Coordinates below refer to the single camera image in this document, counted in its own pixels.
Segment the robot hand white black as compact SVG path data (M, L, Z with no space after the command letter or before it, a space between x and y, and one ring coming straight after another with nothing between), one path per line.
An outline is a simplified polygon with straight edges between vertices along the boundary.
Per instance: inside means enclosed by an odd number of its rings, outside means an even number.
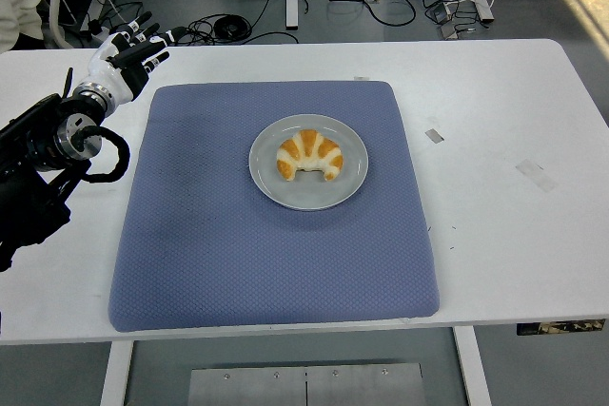
M161 32L159 24L147 24L150 18L147 11L118 27L94 53L73 93L97 99L106 114L137 99L149 74L168 59L169 47L187 33L185 27Z

